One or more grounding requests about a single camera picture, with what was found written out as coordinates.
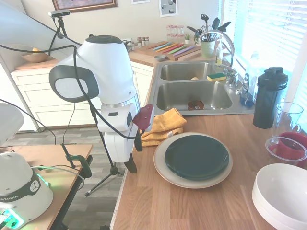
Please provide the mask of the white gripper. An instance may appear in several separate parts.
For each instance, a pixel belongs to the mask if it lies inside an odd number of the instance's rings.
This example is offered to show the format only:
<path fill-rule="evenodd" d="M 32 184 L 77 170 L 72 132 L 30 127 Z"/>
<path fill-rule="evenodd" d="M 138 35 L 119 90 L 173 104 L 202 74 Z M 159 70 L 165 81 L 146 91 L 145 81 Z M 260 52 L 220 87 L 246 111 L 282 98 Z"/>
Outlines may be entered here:
<path fill-rule="evenodd" d="M 134 140 L 123 138 L 98 118 L 98 129 L 104 134 L 105 144 L 111 160 L 124 162 L 130 173 L 137 173 L 137 167 L 131 154 L 133 146 L 138 152 L 143 150 L 142 135 L 138 127 L 132 122 L 136 114 L 137 108 L 133 103 L 118 108 L 101 107 L 102 117 L 123 135 L 127 137 L 136 136 Z"/>

